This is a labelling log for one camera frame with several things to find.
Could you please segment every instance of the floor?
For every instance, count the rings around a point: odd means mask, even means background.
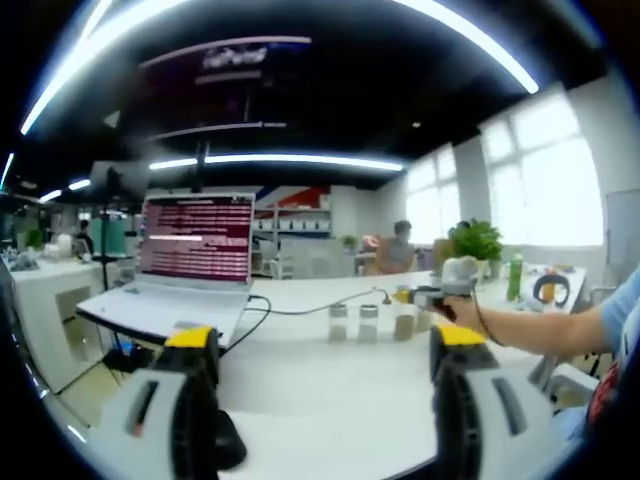
[[[571,362],[580,370],[589,373],[595,357],[576,357]],[[596,377],[600,377],[611,365],[611,355],[602,355]],[[128,374],[107,369],[99,363],[67,387],[59,399],[69,410],[72,417],[85,426],[95,427],[100,424],[102,406],[118,392],[120,386],[127,381]],[[584,400],[570,391],[557,392],[557,409],[583,405]]]

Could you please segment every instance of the black ceiling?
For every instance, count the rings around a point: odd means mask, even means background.
[[[8,109],[15,132],[34,100],[29,90],[38,65],[51,52],[46,42],[78,2],[50,3],[38,2],[25,16],[25,22],[33,22],[29,30],[40,33],[29,37],[33,62],[17,74],[21,84]],[[567,28],[544,2],[443,3],[490,33],[541,89],[557,81],[571,88],[605,73],[602,53]],[[123,2],[114,4],[117,13]],[[259,35],[309,37],[312,45],[286,72],[269,72],[231,87],[220,84],[206,98],[178,89],[146,95],[140,63],[192,45]],[[95,160],[148,158],[149,152],[193,156],[199,143],[209,143],[213,154],[319,152],[410,162],[446,142],[473,136],[478,123],[526,95],[513,77],[464,37],[390,0],[186,2],[101,55],[54,99],[27,136],[10,135],[16,160],[7,184],[25,193],[20,182],[35,183],[31,194],[37,196],[87,176]],[[240,102],[242,121],[287,126],[147,140],[182,118],[183,111],[215,110],[221,101],[217,97]],[[121,112],[121,121],[113,129],[103,120],[115,111]],[[201,126],[185,118],[184,128]],[[413,128],[414,122],[420,128]],[[226,166],[204,172],[203,182],[211,185],[337,183],[377,188],[392,178],[389,173],[309,167]],[[152,182],[171,186],[192,177],[175,170],[154,174]]]

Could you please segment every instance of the person's hand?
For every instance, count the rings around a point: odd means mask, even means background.
[[[478,309],[471,298],[447,297],[443,303],[450,307],[456,314],[456,325],[470,328],[479,333],[484,333],[480,319],[478,318]]]

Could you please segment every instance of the potted plant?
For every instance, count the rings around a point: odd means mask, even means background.
[[[491,277],[495,278],[500,271],[501,236],[498,229],[489,222],[473,219],[469,227],[458,227],[452,232],[454,254],[456,257],[475,257],[483,274],[486,274],[488,265],[491,265]]]
[[[345,251],[351,255],[356,253],[356,247],[358,245],[358,239],[353,235],[344,235],[342,238],[342,246]]]

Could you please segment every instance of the blue sleeve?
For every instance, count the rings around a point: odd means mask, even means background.
[[[602,324],[614,355],[618,354],[622,327],[640,297],[640,266],[602,305]]]

